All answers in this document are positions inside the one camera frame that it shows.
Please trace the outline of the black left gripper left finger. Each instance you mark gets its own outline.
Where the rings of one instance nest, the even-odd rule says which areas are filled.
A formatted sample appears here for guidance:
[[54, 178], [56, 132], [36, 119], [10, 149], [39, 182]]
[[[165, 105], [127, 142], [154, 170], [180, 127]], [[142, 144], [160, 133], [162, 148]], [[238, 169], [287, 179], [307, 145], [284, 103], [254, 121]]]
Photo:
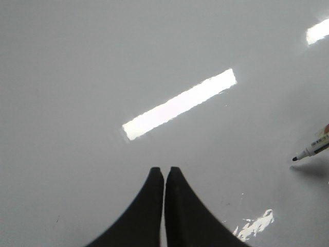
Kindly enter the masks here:
[[163, 188], [160, 168], [151, 168], [125, 212], [88, 246], [160, 246]]

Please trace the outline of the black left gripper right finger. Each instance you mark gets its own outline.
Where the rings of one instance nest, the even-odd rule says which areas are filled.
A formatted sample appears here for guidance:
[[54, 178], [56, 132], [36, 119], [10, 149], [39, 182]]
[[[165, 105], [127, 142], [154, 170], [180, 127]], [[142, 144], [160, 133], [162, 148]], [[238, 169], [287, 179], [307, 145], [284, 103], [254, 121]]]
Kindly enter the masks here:
[[167, 246], [247, 246], [211, 214], [178, 167], [167, 177], [164, 220]]

